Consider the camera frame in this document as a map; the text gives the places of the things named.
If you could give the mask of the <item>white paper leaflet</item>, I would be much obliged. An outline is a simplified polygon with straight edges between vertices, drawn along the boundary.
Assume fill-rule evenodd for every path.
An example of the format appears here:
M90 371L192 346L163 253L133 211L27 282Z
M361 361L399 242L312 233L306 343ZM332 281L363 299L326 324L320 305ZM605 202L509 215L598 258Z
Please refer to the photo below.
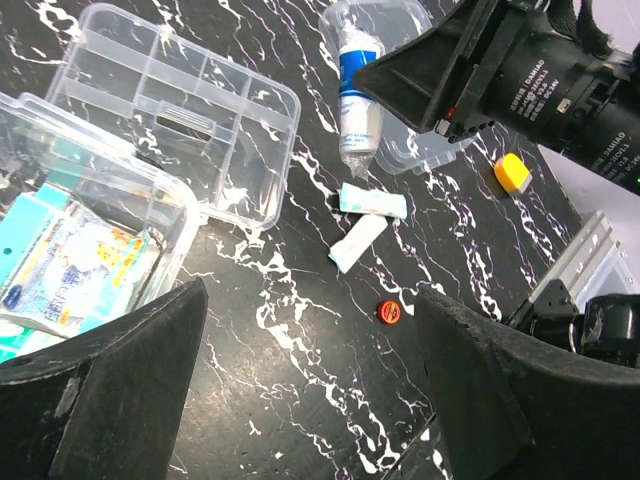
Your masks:
M330 247L328 257L346 274L387 227L384 216L361 216L345 237Z

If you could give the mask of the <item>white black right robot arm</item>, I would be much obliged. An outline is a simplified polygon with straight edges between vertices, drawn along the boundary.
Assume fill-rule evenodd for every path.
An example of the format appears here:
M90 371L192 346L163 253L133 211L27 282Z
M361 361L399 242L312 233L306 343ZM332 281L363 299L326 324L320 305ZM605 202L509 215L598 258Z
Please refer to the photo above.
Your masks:
M639 190L639 56L613 48L590 2L462 1L353 83L418 133L454 143L497 122Z

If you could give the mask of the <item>small orange cap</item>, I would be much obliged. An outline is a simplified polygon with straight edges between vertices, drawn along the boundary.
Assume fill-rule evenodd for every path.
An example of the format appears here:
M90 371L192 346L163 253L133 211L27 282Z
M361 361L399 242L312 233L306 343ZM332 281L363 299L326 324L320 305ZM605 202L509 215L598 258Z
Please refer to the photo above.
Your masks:
M381 323L394 325L402 317L402 307L394 300L382 300L376 307L376 316Z

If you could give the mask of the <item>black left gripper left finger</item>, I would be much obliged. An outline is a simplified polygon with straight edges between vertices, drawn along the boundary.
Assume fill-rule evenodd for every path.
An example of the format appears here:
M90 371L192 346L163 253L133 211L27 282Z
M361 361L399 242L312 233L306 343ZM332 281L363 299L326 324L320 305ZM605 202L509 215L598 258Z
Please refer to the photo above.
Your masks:
M165 478L207 306L193 280L2 363L2 478Z

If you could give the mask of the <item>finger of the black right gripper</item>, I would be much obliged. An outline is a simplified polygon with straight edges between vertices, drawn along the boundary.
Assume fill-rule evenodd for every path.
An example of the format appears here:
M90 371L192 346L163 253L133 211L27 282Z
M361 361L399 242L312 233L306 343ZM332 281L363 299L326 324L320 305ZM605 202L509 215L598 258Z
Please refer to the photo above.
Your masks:
M491 1L461 1L435 27L361 68L354 86L417 133L476 134L490 81Z

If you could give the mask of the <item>clear divided organizer tray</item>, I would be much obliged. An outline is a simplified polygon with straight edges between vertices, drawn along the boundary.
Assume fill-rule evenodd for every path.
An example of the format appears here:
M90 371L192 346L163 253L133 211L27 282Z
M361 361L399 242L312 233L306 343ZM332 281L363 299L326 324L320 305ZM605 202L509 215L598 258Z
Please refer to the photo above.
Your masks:
M301 114L287 86L95 3L46 98L185 182L204 215L252 230L277 223Z

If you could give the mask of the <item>teal bandage packet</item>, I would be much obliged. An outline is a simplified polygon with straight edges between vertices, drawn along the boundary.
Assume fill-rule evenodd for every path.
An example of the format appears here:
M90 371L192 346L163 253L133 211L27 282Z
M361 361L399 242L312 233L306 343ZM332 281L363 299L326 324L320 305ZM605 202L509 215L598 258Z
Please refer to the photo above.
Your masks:
M134 308L159 255L146 231L112 225L45 184L1 221L1 316L70 338Z

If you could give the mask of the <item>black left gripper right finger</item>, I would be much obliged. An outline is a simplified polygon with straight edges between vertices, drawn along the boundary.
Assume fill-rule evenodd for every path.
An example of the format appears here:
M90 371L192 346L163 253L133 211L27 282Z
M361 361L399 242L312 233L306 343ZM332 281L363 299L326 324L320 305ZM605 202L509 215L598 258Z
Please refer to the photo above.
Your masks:
M495 322L437 291L416 301L430 397L457 479L635 479L639 299L559 317L565 344Z

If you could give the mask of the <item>clear medicine kit box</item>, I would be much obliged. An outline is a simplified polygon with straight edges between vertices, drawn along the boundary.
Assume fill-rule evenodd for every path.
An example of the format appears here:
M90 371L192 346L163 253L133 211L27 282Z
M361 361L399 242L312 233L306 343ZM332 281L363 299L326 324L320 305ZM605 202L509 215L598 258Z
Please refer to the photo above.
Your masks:
M168 292L199 205L135 147L32 95L1 98L1 358Z

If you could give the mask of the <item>white ointment tube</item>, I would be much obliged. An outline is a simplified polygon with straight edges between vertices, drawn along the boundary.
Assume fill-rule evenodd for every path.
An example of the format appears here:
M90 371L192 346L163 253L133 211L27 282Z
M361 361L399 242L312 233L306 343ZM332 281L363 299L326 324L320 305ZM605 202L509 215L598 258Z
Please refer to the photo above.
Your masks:
M345 25L339 35L339 113L341 160L352 176L366 180L380 145L382 107L354 86L355 74L384 53L380 41L353 25Z

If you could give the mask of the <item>teal white sachet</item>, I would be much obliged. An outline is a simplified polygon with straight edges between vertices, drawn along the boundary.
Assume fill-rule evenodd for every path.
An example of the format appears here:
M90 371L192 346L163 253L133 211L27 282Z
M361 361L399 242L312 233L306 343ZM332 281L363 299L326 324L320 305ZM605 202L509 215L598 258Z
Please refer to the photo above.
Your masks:
M403 195L365 190L349 183L343 183L339 190L339 209L343 213L373 214L401 220L408 216L407 201Z

